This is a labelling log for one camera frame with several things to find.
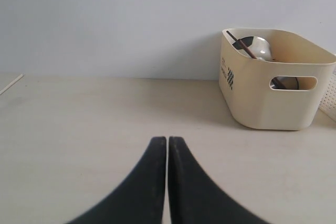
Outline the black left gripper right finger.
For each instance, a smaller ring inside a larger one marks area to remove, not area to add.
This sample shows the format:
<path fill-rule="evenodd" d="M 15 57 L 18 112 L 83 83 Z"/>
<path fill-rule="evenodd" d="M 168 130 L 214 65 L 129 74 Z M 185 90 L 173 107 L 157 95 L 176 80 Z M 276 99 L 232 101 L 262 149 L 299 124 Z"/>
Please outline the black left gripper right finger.
<path fill-rule="evenodd" d="M 167 189 L 171 223 L 265 223 L 207 175 L 182 137 L 169 137 Z"/>

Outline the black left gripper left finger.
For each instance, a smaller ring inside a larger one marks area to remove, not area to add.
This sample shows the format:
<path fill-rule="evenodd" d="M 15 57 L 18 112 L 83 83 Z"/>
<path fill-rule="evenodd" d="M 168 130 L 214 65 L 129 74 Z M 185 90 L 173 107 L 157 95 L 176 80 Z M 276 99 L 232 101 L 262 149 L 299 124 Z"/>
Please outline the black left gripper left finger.
<path fill-rule="evenodd" d="M 165 181 L 166 137 L 156 136 L 127 177 L 69 223 L 162 223 Z"/>

